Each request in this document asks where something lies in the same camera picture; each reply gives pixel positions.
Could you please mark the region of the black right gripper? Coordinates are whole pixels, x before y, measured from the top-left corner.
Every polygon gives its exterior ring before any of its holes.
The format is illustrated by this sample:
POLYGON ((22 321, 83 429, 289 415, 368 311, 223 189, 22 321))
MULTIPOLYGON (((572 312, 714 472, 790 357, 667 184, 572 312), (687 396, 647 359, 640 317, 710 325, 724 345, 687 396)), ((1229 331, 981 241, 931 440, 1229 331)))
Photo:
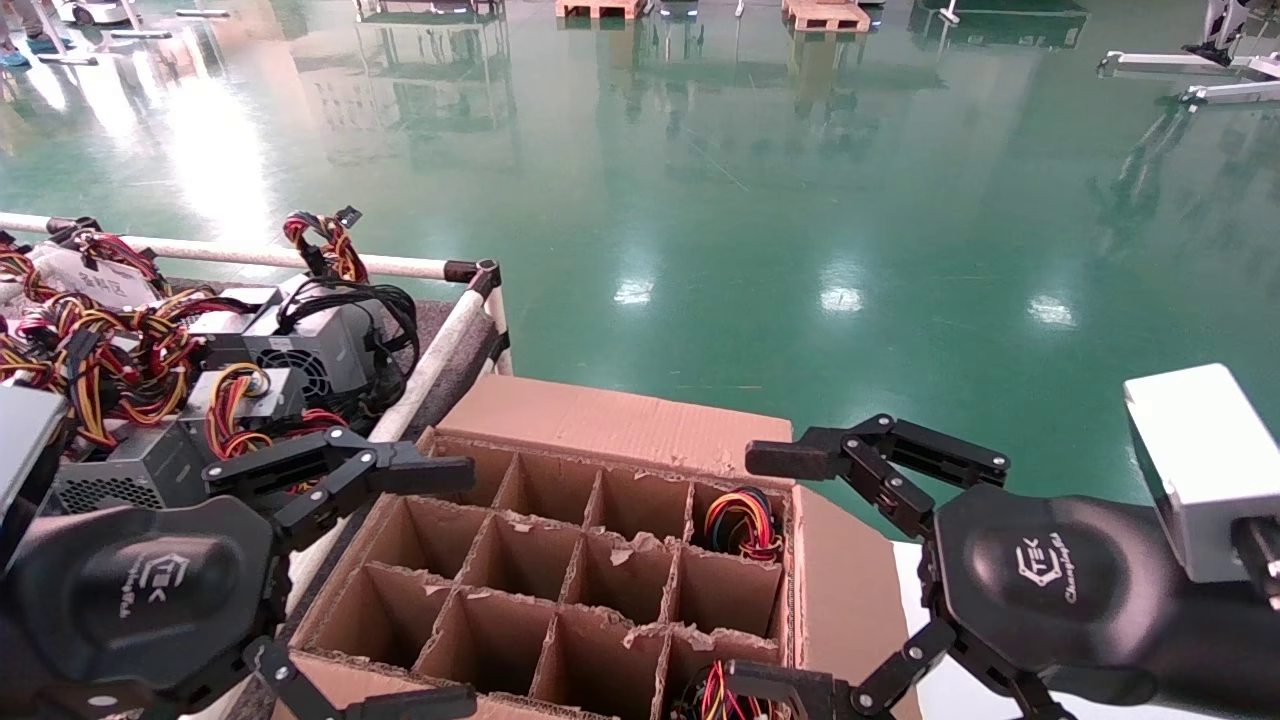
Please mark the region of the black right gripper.
POLYGON ((934 539, 929 557, 955 621, 931 619, 855 684, 732 661, 727 692, 782 703, 797 719, 891 719, 955 655, 1023 719, 1071 717, 1048 688, 1097 705, 1277 716, 1277 614, 1248 583, 1192 582, 1151 507, 997 489, 1010 465, 991 448, 888 414, 810 427, 795 441, 749 442, 753 475, 840 479, 906 537, 934 539), (983 487, 936 510, 910 471, 983 487))

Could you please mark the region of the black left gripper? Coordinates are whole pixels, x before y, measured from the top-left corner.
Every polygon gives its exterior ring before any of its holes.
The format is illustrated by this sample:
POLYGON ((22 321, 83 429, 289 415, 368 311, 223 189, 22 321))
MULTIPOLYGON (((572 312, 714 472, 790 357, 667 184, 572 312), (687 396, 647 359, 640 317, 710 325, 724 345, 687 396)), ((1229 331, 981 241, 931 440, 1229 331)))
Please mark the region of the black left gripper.
POLYGON ((332 427, 212 462, 215 498, 40 518, 3 575, 3 716, 196 712, 253 673, 297 719, 467 719, 471 685, 380 694, 337 708, 287 648, 288 553, 381 495, 451 496, 475 461, 332 427), (287 493, 265 518, 264 500, 287 493))

